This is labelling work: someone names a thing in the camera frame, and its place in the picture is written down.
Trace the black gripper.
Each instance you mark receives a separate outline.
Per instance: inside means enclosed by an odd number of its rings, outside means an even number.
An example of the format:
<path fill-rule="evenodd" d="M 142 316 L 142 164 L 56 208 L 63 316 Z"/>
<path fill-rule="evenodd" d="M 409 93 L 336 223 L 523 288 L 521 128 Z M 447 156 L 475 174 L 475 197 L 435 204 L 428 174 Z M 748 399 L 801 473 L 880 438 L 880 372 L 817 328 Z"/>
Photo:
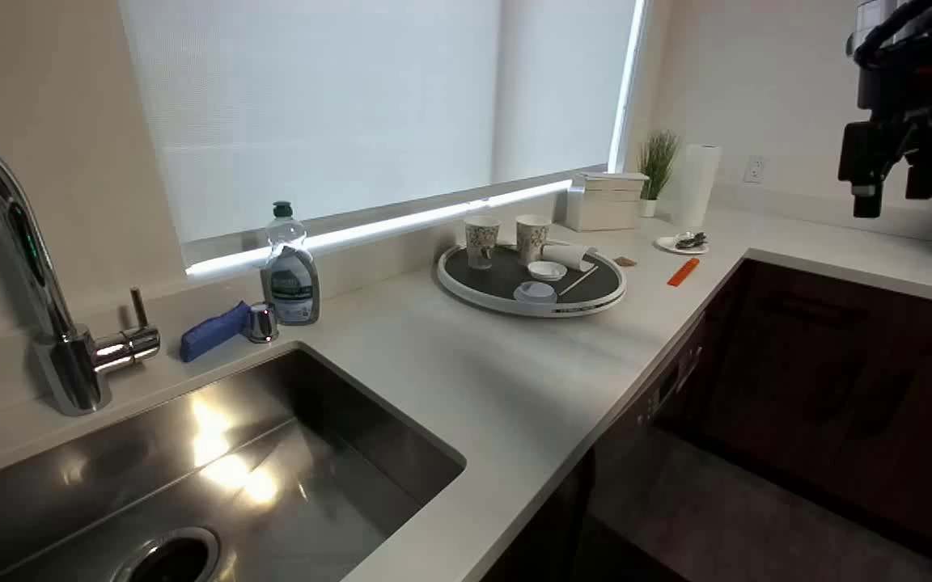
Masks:
<path fill-rule="evenodd" d="M 838 177 L 854 180 L 854 214 L 875 219 L 883 208 L 883 177 L 896 162 L 907 162 L 907 197 L 932 197 L 932 105 L 900 114 L 874 114 L 848 124 L 840 137 Z"/>

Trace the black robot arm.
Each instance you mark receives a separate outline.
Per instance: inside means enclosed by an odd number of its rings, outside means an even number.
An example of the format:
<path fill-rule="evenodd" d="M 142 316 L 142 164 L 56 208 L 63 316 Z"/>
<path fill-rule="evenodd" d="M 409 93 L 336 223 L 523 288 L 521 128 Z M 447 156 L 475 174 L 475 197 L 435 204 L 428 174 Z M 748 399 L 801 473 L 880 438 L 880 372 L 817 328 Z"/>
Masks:
<path fill-rule="evenodd" d="M 907 162 L 907 197 L 932 197 L 932 0 L 857 0 L 844 44 L 857 65 L 857 107 L 840 134 L 838 177 L 854 214 L 874 219 L 883 180 Z"/>

